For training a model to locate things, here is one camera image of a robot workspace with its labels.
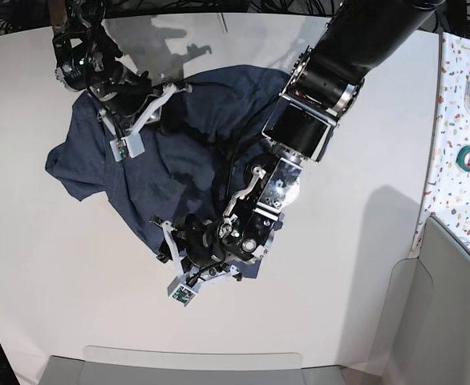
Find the roll of tape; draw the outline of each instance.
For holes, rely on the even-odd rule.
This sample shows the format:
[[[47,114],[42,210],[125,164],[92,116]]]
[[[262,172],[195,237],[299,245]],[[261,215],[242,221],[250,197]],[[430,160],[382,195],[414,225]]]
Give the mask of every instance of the roll of tape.
[[[461,148],[458,156],[456,157],[456,163],[462,170],[470,172],[470,146],[464,146]]]

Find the white tabletop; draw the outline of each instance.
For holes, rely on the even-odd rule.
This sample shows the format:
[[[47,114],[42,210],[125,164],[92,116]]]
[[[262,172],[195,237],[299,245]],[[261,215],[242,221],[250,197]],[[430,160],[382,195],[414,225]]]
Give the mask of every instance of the white tabletop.
[[[110,31],[154,75],[181,68],[188,44],[209,45],[211,54],[183,64],[191,75],[243,63],[288,70],[326,22],[225,18],[227,34],[216,14],[118,20]],[[438,36],[415,32],[367,76],[323,161],[306,166],[258,279],[207,288],[186,310],[166,297],[171,266],[104,193],[79,203],[44,170],[77,97],[55,80],[51,36],[46,28],[0,37],[0,341],[20,381],[37,383],[50,355],[81,359],[87,345],[298,352],[304,367],[365,362],[391,270],[415,230]]]

